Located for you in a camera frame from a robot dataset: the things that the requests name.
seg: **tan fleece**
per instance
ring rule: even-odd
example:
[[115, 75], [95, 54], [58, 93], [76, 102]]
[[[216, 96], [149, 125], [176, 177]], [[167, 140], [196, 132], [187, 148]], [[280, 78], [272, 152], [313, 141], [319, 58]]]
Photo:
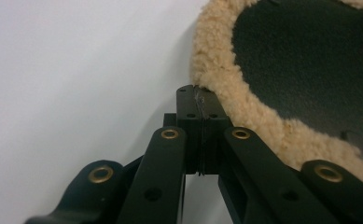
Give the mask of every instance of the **tan fleece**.
[[[363, 8], [363, 1], [342, 0]], [[214, 91], [234, 126], [256, 132], [287, 165], [300, 169], [311, 160], [332, 161], [363, 180], [363, 160], [356, 147], [319, 133], [297, 119], [281, 119], [243, 81], [232, 52], [232, 29], [239, 14], [256, 0], [211, 0], [197, 21], [191, 80]]]

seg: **black metal bracket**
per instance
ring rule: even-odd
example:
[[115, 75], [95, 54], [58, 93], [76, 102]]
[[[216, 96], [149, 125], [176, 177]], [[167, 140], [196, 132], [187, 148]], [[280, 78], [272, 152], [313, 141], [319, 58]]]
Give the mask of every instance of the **black metal bracket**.
[[251, 130], [233, 127], [216, 96], [177, 90], [145, 155], [86, 166], [56, 209], [26, 224], [181, 223], [185, 175], [218, 175], [234, 223], [363, 223], [363, 183], [328, 161], [285, 166]]

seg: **round hole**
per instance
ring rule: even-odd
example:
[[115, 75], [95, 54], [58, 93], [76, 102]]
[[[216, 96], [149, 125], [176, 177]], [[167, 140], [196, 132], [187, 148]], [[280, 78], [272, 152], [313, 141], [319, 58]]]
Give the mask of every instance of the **round hole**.
[[297, 200], [300, 199], [298, 193], [292, 189], [280, 190], [280, 195], [283, 197], [283, 199], [290, 202], [296, 202]]
[[245, 130], [233, 130], [233, 132], [231, 132], [231, 134], [234, 137], [237, 137], [239, 139], [247, 139], [250, 137], [250, 133], [246, 132]]
[[161, 190], [158, 188], [151, 188], [144, 193], [146, 199], [150, 202], [156, 202], [161, 197]]
[[329, 182], [339, 183], [343, 180], [343, 176], [338, 171], [326, 165], [316, 165], [314, 172]]
[[167, 129], [161, 132], [161, 137], [166, 139], [174, 139], [178, 137], [178, 131], [173, 129]]
[[88, 179], [95, 184], [104, 183], [105, 181], [109, 180], [111, 176], [114, 174], [114, 170], [107, 166], [99, 166], [96, 167], [89, 173]]

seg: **black plastic part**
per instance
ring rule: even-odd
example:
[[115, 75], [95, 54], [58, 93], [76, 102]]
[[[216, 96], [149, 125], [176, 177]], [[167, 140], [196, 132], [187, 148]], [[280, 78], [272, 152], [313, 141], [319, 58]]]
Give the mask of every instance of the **black plastic part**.
[[[112, 176], [103, 183], [89, 180], [97, 167], [107, 166]], [[120, 184], [122, 166], [114, 161], [96, 161], [83, 168], [65, 191], [56, 209], [45, 217], [32, 217], [26, 224], [82, 224], [115, 220], [126, 189]]]
[[247, 206], [247, 196], [227, 163], [224, 163], [221, 167], [221, 173], [218, 176], [218, 186], [233, 223], [242, 224]]
[[[317, 172], [320, 167], [323, 173]], [[343, 223], [363, 223], [363, 183], [344, 168], [329, 161], [308, 161], [300, 179]]]
[[177, 127], [154, 132], [117, 224], [181, 223], [186, 140], [185, 132]]
[[135, 173], [137, 173], [138, 167], [140, 167], [140, 163], [143, 160], [144, 156], [139, 157], [138, 159], [132, 161], [131, 163], [127, 164], [125, 167], [123, 167], [122, 173], [122, 185], [129, 190], [131, 187]]
[[188, 136], [186, 152], [186, 171], [194, 175], [198, 170], [201, 148], [201, 115], [196, 106], [194, 88], [191, 85], [181, 87], [176, 92], [177, 127], [185, 130]]
[[202, 118], [199, 172], [203, 175], [217, 175], [221, 163], [218, 142], [232, 124], [213, 92], [195, 87], [195, 100]]
[[163, 116], [163, 127], [177, 126], [177, 115], [175, 113], [165, 113]]
[[206, 89], [184, 86], [177, 90], [177, 127], [188, 135], [187, 174], [217, 175], [218, 139], [232, 126], [216, 95]]
[[254, 209], [267, 211], [276, 223], [339, 223], [254, 132], [228, 128], [224, 136], [227, 163], [251, 199], [244, 223], [262, 223], [262, 216], [250, 216], [256, 214], [251, 212]]

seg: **white wall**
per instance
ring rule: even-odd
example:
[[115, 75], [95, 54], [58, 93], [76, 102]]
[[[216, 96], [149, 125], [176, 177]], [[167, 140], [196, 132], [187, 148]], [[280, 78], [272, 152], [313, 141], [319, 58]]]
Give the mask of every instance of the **white wall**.
[[[49, 213], [88, 163], [144, 153], [189, 84], [205, 3], [0, 1], [0, 223]], [[188, 182], [184, 223], [230, 223], [216, 177]]]

